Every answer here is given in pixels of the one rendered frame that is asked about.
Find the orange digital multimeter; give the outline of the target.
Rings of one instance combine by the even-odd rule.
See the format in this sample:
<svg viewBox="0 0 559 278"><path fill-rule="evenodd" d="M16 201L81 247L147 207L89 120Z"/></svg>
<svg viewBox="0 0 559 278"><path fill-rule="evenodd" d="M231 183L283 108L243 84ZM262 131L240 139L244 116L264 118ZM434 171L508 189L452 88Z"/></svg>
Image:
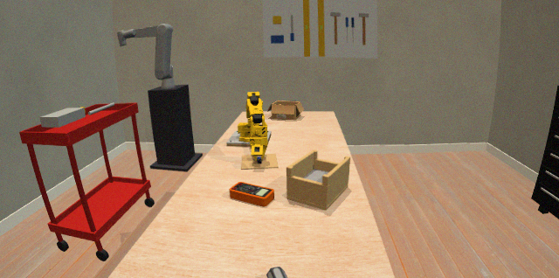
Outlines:
<svg viewBox="0 0 559 278"><path fill-rule="evenodd" d="M230 188L230 197L254 205L268 206L274 200L274 189L238 182Z"/></svg>

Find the tan flat mat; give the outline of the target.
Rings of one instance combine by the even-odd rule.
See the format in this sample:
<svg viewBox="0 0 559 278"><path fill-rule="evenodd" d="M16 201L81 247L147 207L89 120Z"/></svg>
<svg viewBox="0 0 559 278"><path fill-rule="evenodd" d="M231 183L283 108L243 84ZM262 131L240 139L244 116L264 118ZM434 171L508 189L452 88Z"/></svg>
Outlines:
<svg viewBox="0 0 559 278"><path fill-rule="evenodd" d="M265 154L262 163L251 155L242 155L241 170L279 168L276 154Z"/></svg>

